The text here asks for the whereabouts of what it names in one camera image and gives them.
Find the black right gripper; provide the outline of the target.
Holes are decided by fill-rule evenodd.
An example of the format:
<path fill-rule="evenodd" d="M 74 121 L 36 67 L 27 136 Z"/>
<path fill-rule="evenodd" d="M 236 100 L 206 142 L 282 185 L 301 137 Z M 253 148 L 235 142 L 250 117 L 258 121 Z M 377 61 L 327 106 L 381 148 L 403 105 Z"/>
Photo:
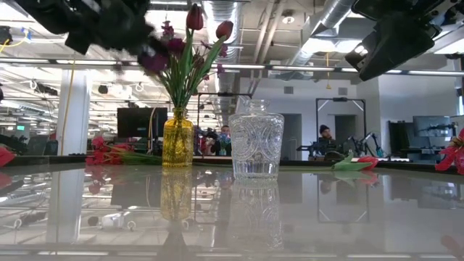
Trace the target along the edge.
<path fill-rule="evenodd" d="M 438 25 L 406 14 L 392 14 L 380 19 L 345 60 L 363 81 L 376 78 L 420 56 L 435 44 L 441 33 Z"/>

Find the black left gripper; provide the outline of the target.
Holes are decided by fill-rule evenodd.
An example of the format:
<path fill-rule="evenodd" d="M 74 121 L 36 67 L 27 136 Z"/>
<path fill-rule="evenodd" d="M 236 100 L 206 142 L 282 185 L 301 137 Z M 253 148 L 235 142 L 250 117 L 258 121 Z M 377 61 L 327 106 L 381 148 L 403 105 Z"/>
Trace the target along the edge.
<path fill-rule="evenodd" d="M 150 0 L 69 0 L 73 13 L 65 45 L 86 54 L 91 45 L 137 55 L 155 42 L 145 20 Z"/>

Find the purple flower bunch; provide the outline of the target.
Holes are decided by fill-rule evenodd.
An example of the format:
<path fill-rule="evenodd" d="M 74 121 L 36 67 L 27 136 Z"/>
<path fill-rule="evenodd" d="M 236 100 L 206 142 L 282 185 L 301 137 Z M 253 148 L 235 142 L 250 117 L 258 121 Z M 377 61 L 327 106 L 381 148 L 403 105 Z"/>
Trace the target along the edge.
<path fill-rule="evenodd" d="M 212 75 L 211 66 L 218 57 L 226 57 L 228 46 L 224 44 L 224 40 L 221 38 L 213 45 L 203 43 L 206 48 L 205 53 L 199 58 L 194 58 L 194 74 L 193 74 L 193 86 L 191 87 L 191 95 L 195 96 L 198 94 L 198 85 L 204 81 L 209 80 Z"/>
<path fill-rule="evenodd" d="M 138 63 L 146 75 L 156 78 L 165 87 L 175 108 L 185 108 L 189 98 L 181 57 L 186 43 L 182 38 L 175 37 L 169 20 L 162 23 L 161 38 L 151 37 L 149 40 L 149 46 L 138 55 Z"/>

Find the dark red tulip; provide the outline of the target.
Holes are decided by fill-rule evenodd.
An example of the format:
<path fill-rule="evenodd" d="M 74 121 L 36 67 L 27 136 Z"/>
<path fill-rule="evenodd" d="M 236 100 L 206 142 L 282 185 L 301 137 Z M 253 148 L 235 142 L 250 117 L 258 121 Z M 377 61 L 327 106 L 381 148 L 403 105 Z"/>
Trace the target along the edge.
<path fill-rule="evenodd" d="M 220 23 L 215 31 L 217 41 L 222 38 L 225 43 L 230 38 L 232 34 L 232 30 L 233 30 L 233 23 L 231 21 L 227 20 L 227 21 Z M 206 48 L 202 53 L 195 54 L 194 58 L 199 58 L 201 55 L 203 55 L 203 53 L 205 53 L 205 51 L 206 51 Z"/>
<path fill-rule="evenodd" d="M 186 17 L 186 45 L 180 60 L 181 92 L 179 104 L 181 107 L 186 107 L 196 89 L 199 69 L 197 68 L 197 62 L 194 60 L 193 41 L 194 31 L 202 28 L 202 8 L 197 4 L 193 4 Z"/>

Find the large red flower bunch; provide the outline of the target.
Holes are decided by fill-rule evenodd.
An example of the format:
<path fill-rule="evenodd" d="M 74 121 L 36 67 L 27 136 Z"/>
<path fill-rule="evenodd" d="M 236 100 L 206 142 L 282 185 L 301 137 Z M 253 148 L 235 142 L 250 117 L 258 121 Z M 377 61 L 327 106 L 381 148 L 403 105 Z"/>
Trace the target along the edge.
<path fill-rule="evenodd" d="M 445 171 L 454 165 L 457 173 L 464 175 L 464 128 L 450 141 L 448 147 L 440 151 L 440 154 L 443 154 L 444 158 L 435 165 L 435 170 Z"/>

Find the small red flower bunch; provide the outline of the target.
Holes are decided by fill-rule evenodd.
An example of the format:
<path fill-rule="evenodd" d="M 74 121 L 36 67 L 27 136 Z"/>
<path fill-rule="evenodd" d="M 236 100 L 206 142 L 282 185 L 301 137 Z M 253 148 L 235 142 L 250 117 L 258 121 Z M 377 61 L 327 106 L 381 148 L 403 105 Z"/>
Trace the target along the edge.
<path fill-rule="evenodd" d="M 162 165 L 162 158 L 138 153 L 132 144 L 109 144 L 102 136 L 91 141 L 93 152 L 86 157 L 87 165 Z"/>

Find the yellow glass vase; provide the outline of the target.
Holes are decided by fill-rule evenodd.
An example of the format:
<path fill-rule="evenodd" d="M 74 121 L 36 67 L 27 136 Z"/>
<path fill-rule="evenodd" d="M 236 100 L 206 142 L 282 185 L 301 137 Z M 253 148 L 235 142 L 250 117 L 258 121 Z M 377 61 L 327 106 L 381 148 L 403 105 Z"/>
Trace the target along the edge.
<path fill-rule="evenodd" d="M 173 110 L 173 117 L 164 124 L 162 166 L 188 167 L 194 156 L 194 124 L 186 119 L 186 109 Z"/>

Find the clear glass vase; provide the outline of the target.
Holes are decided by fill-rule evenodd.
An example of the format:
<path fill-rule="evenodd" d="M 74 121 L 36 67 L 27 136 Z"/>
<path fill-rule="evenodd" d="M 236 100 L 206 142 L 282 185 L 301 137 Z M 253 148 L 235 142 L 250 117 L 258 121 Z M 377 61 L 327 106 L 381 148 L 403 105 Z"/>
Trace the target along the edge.
<path fill-rule="evenodd" d="M 250 99 L 231 115 L 231 156 L 236 179 L 276 179 L 281 160 L 284 116 L 268 111 L 266 100 Z"/>

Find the grey computer monitor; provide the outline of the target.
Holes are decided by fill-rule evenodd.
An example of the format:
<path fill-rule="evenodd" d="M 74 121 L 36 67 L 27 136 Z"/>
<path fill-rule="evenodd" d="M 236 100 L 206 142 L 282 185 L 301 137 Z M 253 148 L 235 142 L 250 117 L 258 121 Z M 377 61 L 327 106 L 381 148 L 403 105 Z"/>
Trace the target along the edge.
<path fill-rule="evenodd" d="M 452 137 L 454 125 L 448 116 L 414 116 L 413 130 L 420 137 Z"/>

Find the white building column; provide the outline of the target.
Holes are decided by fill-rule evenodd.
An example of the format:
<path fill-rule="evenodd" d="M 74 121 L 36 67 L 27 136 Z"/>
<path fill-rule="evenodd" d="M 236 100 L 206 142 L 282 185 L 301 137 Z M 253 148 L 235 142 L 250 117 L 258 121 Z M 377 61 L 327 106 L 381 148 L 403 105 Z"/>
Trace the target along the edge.
<path fill-rule="evenodd" d="M 92 79 L 87 70 L 63 70 L 56 139 L 59 156 L 87 150 Z"/>

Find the black computer monitor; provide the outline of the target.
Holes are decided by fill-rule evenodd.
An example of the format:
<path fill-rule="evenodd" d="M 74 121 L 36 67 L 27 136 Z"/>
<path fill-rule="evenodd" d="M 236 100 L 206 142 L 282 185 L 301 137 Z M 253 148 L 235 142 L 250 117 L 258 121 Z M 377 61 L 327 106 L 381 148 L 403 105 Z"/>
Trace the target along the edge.
<path fill-rule="evenodd" d="M 167 121 L 167 113 L 166 107 L 118 108 L 117 137 L 161 137 Z"/>

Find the person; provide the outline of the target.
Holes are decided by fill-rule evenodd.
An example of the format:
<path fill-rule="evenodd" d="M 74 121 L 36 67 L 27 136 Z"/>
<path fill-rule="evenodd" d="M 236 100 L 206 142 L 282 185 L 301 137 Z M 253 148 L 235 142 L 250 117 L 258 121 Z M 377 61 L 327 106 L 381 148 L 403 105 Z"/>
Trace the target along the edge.
<path fill-rule="evenodd" d="M 220 129 L 220 134 L 218 139 L 214 142 L 211 148 L 211 152 L 215 156 L 231 156 L 232 146 L 231 146 L 231 135 L 230 135 L 230 127 L 228 125 L 224 125 Z"/>
<path fill-rule="evenodd" d="M 327 125 L 321 125 L 319 128 L 320 137 L 318 138 L 318 144 L 321 154 L 326 154 L 330 151 L 336 150 L 336 140 L 331 135 L 331 129 Z"/>

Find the silver ceiling air duct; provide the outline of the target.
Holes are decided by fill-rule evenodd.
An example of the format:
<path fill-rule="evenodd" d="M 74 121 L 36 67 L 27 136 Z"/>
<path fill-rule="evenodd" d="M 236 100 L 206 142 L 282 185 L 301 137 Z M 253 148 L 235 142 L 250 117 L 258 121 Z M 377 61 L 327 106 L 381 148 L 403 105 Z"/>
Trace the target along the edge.
<path fill-rule="evenodd" d="M 215 62 L 220 64 L 234 64 L 239 60 L 239 29 L 241 25 L 242 4 L 231 0 L 203 1 L 203 7 L 207 16 L 207 35 L 210 43 L 216 42 L 216 29 L 218 25 L 226 20 L 233 23 L 231 36 L 225 41 L 228 45 L 227 56 L 218 57 Z M 236 86 L 236 73 L 220 73 L 215 79 L 215 89 L 219 93 L 238 93 Z M 216 108 L 219 111 L 222 125 L 227 125 L 229 116 L 235 112 L 236 98 L 233 96 L 216 96 Z"/>
<path fill-rule="evenodd" d="M 306 65 L 316 53 L 347 53 L 348 47 L 359 43 L 340 31 L 343 21 L 354 20 L 349 17 L 355 0 L 326 0 L 323 9 L 307 17 L 300 31 L 300 45 L 286 65 Z"/>

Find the black metal station frame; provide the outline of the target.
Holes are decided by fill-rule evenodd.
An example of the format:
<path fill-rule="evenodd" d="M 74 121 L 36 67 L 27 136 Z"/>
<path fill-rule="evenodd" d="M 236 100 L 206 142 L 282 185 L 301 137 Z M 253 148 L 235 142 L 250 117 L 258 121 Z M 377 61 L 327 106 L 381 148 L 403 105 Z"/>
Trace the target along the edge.
<path fill-rule="evenodd" d="M 349 136 L 357 140 L 367 134 L 367 112 L 364 99 L 347 97 L 317 98 L 315 100 L 315 127 L 317 140 L 319 128 L 327 125 L 337 143 L 345 141 Z"/>

